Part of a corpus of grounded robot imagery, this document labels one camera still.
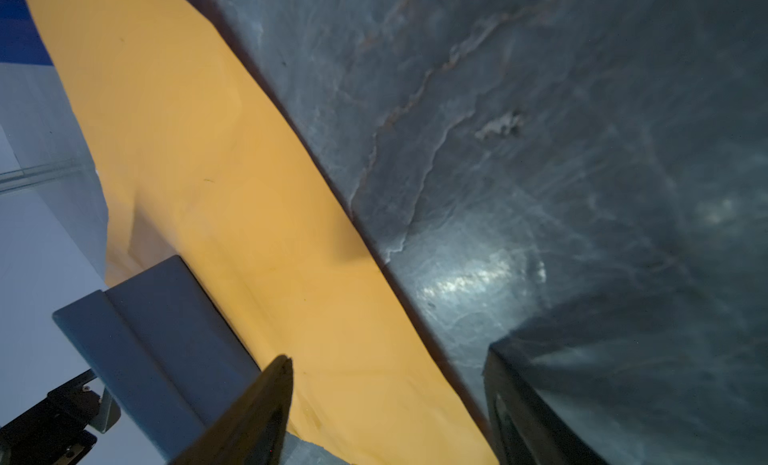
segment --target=marble countertop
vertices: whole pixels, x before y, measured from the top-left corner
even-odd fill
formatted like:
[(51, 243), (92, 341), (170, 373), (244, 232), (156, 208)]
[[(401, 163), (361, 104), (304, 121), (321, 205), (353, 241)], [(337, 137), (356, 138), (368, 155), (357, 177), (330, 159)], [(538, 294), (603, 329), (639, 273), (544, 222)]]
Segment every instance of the marble countertop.
[(611, 463), (764, 463), (768, 0), (189, 0), (482, 422), (488, 345)]

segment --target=blue surface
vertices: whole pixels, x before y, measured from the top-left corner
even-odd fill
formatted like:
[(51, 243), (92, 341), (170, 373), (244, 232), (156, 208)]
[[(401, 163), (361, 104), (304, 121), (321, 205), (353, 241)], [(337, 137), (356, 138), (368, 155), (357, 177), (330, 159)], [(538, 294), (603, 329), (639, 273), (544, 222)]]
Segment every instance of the blue surface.
[(53, 65), (26, 0), (0, 0), (0, 62)]
[(259, 374), (178, 256), (56, 311), (54, 320), (167, 459)]

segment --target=yellow fabric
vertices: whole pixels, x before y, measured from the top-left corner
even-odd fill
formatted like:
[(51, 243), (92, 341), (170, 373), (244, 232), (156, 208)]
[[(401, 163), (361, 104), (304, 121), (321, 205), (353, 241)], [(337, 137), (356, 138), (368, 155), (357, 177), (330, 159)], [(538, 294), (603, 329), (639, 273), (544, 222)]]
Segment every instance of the yellow fabric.
[(302, 144), (206, 19), (185, 0), (28, 3), (104, 188), (111, 281), (143, 267), (150, 224), (259, 365), (293, 358), (299, 437), (350, 463), (496, 462)]

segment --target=white wall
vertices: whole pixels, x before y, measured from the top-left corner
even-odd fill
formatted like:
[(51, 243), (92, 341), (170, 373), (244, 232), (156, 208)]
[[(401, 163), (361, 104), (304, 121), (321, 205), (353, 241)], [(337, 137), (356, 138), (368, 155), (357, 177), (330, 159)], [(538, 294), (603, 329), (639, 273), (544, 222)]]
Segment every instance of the white wall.
[(0, 125), (22, 168), (62, 161), (82, 165), (82, 172), (40, 185), (37, 191), (104, 277), (107, 202), (88, 144), (54, 67), (0, 63)]
[[(15, 170), (0, 128), (0, 172)], [(0, 195), (0, 425), (89, 366), (53, 323), (53, 311), (104, 283), (34, 190)], [(158, 451), (123, 412), (83, 465), (152, 465)]]

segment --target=yellow cloth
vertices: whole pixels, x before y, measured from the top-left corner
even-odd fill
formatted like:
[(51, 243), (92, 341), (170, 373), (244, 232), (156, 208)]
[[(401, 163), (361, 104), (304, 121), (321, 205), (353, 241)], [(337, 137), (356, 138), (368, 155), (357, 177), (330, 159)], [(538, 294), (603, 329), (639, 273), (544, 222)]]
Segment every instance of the yellow cloth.
[(259, 365), (293, 358), (299, 437), (350, 463), (496, 463), (301, 142), (206, 19), (185, 0), (28, 3), (104, 188), (109, 281), (141, 269), (153, 229)]

